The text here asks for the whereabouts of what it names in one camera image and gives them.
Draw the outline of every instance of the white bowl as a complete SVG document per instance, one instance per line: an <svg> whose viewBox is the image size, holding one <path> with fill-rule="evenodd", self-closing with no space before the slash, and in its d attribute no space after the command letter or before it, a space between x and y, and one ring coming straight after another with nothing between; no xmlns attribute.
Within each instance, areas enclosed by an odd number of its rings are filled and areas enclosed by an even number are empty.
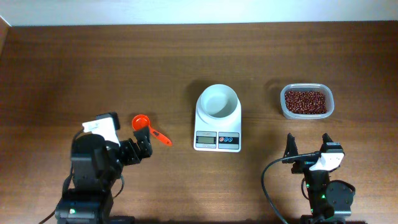
<svg viewBox="0 0 398 224"><path fill-rule="evenodd" d="M287 91L319 91L325 95L326 110L325 114L297 114L289 111L286 108L285 102L285 92ZM335 110L335 102L333 101L333 95L330 89L322 84L316 83L296 83L285 86L285 88L280 93L280 105L282 106L282 111L287 119L323 119L329 117L333 110Z"/></svg>
<svg viewBox="0 0 398 224"><path fill-rule="evenodd" d="M197 113L207 124L228 125L241 116L241 103L231 87L215 84L200 95L197 101Z"/></svg>

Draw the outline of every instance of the kitchen scale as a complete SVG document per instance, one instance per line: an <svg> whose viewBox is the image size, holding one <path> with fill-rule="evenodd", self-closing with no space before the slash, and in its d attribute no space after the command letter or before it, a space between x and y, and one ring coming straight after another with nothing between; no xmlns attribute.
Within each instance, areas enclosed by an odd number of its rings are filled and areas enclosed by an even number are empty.
<svg viewBox="0 0 398 224"><path fill-rule="evenodd" d="M209 86L197 101L193 148L197 151L239 152L242 107L229 86Z"/></svg>

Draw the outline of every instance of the brown wooden surface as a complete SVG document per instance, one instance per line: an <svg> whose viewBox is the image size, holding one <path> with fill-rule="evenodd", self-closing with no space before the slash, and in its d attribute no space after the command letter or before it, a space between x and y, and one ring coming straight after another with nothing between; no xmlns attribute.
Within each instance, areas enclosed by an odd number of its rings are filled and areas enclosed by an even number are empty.
<svg viewBox="0 0 398 224"><path fill-rule="evenodd" d="M261 171L282 157L289 132L299 153L319 150L327 132L346 153L331 178L357 188L350 219L395 223L397 72L398 22L13 27L0 60L0 223L37 223L55 208L72 136L108 111L119 113L120 139L144 113L174 143L153 139L152 157L124 168L113 215L275 220ZM328 119L283 117L281 89L301 82L330 87ZM241 101L240 153L192 147L195 102L214 83ZM286 217L310 213L302 177L287 164L266 174Z"/></svg>
<svg viewBox="0 0 398 224"><path fill-rule="evenodd" d="M2 52L2 47L4 46L4 43L6 41L7 32L8 24L0 17L0 56Z"/></svg>

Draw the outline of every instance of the measuring cup handle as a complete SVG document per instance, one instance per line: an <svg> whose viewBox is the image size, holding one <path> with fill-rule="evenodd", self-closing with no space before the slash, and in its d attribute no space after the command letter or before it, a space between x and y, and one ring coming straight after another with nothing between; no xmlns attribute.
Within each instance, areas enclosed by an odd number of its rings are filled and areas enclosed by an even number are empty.
<svg viewBox="0 0 398 224"><path fill-rule="evenodd" d="M167 145L167 146L172 146L172 145L173 145L172 142L171 142L171 140L170 140L168 137L164 136L162 133L156 131L155 129L150 128L150 133L151 133L155 138L157 138L159 141L161 141L162 143L164 143L165 145Z"/></svg>

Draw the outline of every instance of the orange measuring cup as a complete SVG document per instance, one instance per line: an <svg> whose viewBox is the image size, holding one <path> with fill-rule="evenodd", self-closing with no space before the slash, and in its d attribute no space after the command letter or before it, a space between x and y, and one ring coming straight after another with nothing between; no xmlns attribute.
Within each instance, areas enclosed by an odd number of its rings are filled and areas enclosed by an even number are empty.
<svg viewBox="0 0 398 224"><path fill-rule="evenodd" d="M155 129L153 129L150 126L150 120L149 120L148 116L146 116L146 115L139 114L139 115L135 116L131 121L131 126L135 131L138 131L144 127L148 127L150 133L155 138L157 138L159 141L161 141L162 143L164 143L167 146L173 145L171 140L168 137L164 136L162 133L156 131Z"/></svg>

